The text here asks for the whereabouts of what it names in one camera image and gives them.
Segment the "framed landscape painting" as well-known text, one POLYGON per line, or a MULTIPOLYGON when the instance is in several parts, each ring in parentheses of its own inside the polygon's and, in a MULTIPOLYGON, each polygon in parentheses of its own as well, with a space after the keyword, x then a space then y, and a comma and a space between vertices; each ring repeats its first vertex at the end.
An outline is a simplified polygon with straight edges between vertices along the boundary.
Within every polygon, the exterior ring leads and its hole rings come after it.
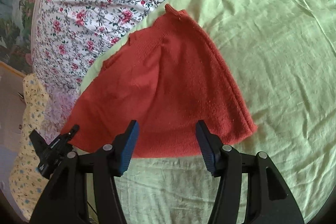
POLYGON ((31 26, 35 0, 1 0, 1 62, 32 72, 31 26))

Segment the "red knit sweater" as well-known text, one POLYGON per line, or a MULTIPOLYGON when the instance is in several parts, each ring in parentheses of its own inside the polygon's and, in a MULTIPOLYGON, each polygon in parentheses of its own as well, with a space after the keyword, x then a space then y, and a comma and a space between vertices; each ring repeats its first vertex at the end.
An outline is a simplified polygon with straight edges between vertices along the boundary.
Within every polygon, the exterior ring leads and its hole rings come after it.
POLYGON ((215 43, 187 12, 170 5, 103 62, 61 132, 78 125, 71 142, 91 153, 132 120, 139 125, 135 158, 198 155, 199 120, 226 144, 257 129, 215 43))

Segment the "pastel floral pillow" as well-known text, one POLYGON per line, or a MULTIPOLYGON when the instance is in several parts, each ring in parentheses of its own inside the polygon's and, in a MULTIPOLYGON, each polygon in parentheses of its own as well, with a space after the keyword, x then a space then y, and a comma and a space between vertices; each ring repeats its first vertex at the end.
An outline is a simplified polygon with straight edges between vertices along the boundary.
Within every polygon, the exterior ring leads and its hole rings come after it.
POLYGON ((78 89, 57 88, 48 86, 49 98, 41 123, 40 134, 47 144, 50 144, 65 125, 74 105, 79 97, 78 89))

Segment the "yellow dotted pillow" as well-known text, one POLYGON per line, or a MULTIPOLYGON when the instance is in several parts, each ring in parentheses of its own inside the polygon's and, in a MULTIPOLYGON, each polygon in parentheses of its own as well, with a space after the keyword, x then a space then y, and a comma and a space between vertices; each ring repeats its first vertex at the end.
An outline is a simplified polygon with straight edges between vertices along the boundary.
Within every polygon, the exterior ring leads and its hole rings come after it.
POLYGON ((41 129, 49 96, 34 73, 23 79, 23 95, 26 108, 23 113, 22 136, 19 152, 9 176, 9 188, 21 213, 29 220, 48 183, 37 170, 39 158, 29 135, 33 130, 41 129))

